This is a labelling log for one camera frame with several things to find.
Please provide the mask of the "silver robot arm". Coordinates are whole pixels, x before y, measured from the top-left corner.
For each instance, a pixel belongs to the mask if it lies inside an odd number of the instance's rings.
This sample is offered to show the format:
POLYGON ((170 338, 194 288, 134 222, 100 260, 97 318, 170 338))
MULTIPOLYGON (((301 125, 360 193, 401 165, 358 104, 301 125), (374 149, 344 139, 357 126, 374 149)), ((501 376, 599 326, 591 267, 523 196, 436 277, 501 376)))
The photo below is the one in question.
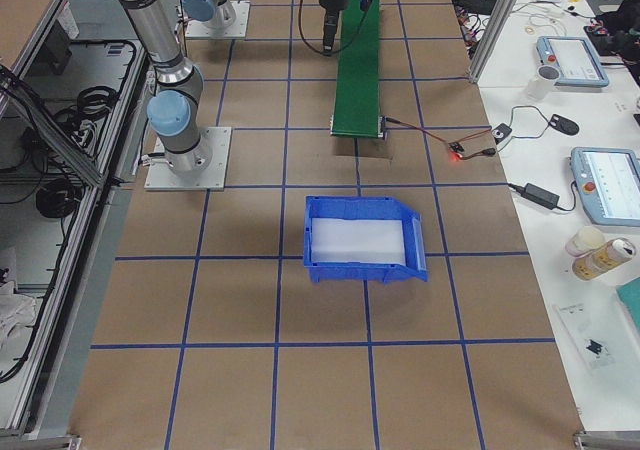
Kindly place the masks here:
MULTIPOLYGON (((318 0, 324 9, 321 55, 336 53, 334 43, 341 12, 348 0, 318 0)), ((180 0, 178 27, 183 40, 243 39, 246 37, 250 3, 232 0, 180 0)))
POLYGON ((169 167, 175 173, 206 168, 213 150, 196 123, 203 91, 201 72, 183 53, 159 0, 118 1, 155 70, 157 94, 146 113, 169 167))

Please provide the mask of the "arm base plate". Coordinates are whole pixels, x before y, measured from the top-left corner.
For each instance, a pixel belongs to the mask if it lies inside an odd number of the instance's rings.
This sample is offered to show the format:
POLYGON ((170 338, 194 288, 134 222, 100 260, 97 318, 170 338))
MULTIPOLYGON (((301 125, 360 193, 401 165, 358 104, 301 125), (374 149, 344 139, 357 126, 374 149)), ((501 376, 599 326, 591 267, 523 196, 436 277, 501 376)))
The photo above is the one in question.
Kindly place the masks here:
POLYGON ((222 191, 225 187, 231 147, 231 127, 201 127, 199 145, 189 153, 166 152, 159 137, 148 164, 145 189, 149 191, 222 191))
POLYGON ((249 1, 227 1, 223 5, 210 5, 212 18, 194 19, 189 15, 186 38, 188 40, 244 39, 250 12, 249 1))

